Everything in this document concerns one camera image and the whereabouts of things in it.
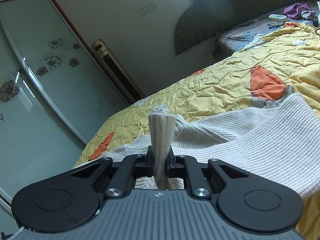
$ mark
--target yellow comforter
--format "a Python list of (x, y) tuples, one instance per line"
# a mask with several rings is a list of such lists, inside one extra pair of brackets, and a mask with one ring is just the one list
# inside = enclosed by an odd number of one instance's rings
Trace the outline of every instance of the yellow comforter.
[[(246, 107), (276, 107), (293, 92), (300, 92), (320, 118), (320, 36), (311, 25), (269, 33), (231, 57), (114, 114), (76, 165), (87, 161), (94, 151), (99, 155), (131, 143), (139, 134), (149, 134), (148, 113), (159, 104), (167, 104), (171, 113), (192, 122)], [(304, 201), (299, 232), (307, 240), (316, 240), (320, 237), (320, 194)]]

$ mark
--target orange pattern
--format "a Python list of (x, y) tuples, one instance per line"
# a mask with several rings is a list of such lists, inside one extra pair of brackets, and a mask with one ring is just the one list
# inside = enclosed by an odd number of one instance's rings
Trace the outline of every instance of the orange pattern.
[(284, 25), (281, 26), (281, 28), (287, 28), (287, 27), (299, 27), (299, 23), (295, 22), (286, 22)]
[(105, 140), (98, 146), (98, 148), (93, 152), (93, 154), (90, 155), (89, 161), (98, 159), (101, 156), (101, 154), (107, 150), (107, 147), (110, 144), (114, 134), (115, 132), (111, 132), (108, 134)]
[(283, 95), (285, 86), (277, 75), (260, 65), (251, 70), (250, 92), (254, 97), (276, 101)]
[(196, 76), (196, 75), (200, 75), (200, 74), (202, 74), (203, 72), (204, 72), (204, 69), (200, 69), (200, 70), (198, 70), (197, 72), (192, 73), (189, 77)]

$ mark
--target bed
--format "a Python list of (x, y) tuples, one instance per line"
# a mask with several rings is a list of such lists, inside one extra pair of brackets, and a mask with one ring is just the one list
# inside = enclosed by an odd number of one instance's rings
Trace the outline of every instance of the bed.
[[(305, 3), (308, 7), (313, 10), (316, 15), (319, 14), (319, 7), (317, 5), (317, 1), (320, 0), (308, 0)], [(274, 11), (270, 11), (266, 14), (263, 14), (259, 17), (250, 19), (238, 26), (230, 28), (225, 32), (219, 32), (216, 34), (215, 42), (219, 46), (217, 52), (215, 51), (212, 53), (214, 57), (228, 57), (231, 56), (234, 52), (245, 48), (246, 46), (250, 45), (251, 43), (255, 43), (255, 41), (259, 40), (260, 37), (276, 30), (276, 29), (269, 29), (268, 24), (274, 23), (277, 24), (275, 21), (269, 20), (268, 16), (270, 14), (282, 14), (285, 7), (279, 8)], [(312, 24), (312, 21), (309, 20), (293, 20), (290, 19), (292, 22), (305, 22), (308, 24)]]
[[(98, 158), (106, 150), (130, 144), (140, 134), (149, 134), (148, 113), (159, 104), (167, 104), (171, 113), (192, 122), (246, 107), (277, 107), (287, 95), (300, 92), (320, 118), (320, 36), (316, 28), (304, 23), (288, 26), (259, 41), (262, 43), (240, 49), (114, 114), (75, 166)], [(252, 86), (253, 69), (260, 73), (259, 87)], [(320, 236), (320, 193), (304, 201), (299, 232), (307, 240), (316, 240)]]
[(177, 22), (175, 52), (179, 55), (217, 33), (244, 22), (250, 23), (250, 19), (266, 17), (270, 11), (281, 12), (281, 9), (299, 1), (306, 0), (193, 0), (193, 5)]

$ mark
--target flower decal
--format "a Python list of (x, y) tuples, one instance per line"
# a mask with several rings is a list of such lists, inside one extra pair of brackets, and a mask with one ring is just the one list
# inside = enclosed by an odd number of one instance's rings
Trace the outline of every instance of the flower decal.
[(81, 48), (81, 46), (80, 46), (80, 44), (79, 43), (75, 43), (75, 44), (73, 44), (73, 46), (72, 46), (74, 49), (80, 49)]
[(145, 99), (142, 99), (142, 100), (140, 100), (140, 101), (138, 101), (138, 102), (135, 102), (135, 103), (133, 104), (133, 106), (134, 106), (134, 107), (142, 106), (145, 102), (149, 101), (150, 98), (151, 98), (151, 97), (149, 96), (149, 97), (146, 97)]
[(46, 74), (48, 72), (47, 68), (46, 67), (40, 67), (38, 68), (37, 70), (37, 75), (38, 76), (43, 76), (44, 74)]
[(14, 75), (15, 78), (17, 77), (18, 73), (19, 73), (19, 77), (22, 77), (22, 76), (24, 76), (24, 75), (26, 74), (26, 73), (24, 72), (24, 70), (21, 68), (21, 69), (19, 69), (19, 70), (16, 70), (16, 71), (13, 73), (13, 75)]
[(10, 80), (9, 82), (4, 83), (0, 88), (0, 100), (2, 102), (8, 102), (18, 95), (19, 92), (16, 83), (13, 80)]
[(49, 46), (51, 49), (56, 49), (56, 48), (62, 46), (63, 40), (57, 39), (57, 40), (49, 41), (48, 43), (49, 43)]
[(57, 56), (47, 57), (44, 61), (50, 67), (50, 70), (52, 70), (52, 67), (56, 68), (61, 65), (61, 59)]
[(74, 57), (74, 58), (72, 58), (70, 61), (69, 61), (69, 65), (71, 66), (71, 67), (75, 67), (76, 65), (79, 65), (80, 64), (80, 62)]

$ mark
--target gray ribbed surface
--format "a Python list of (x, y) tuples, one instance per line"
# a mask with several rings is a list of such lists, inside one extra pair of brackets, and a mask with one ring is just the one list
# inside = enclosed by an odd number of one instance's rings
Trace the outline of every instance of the gray ribbed surface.
[(185, 190), (133, 189), (127, 198), (107, 201), (97, 217), (73, 231), (42, 234), (22, 230), (14, 240), (298, 240), (294, 230), (277, 236), (252, 235), (231, 227), (209, 201), (188, 196)]

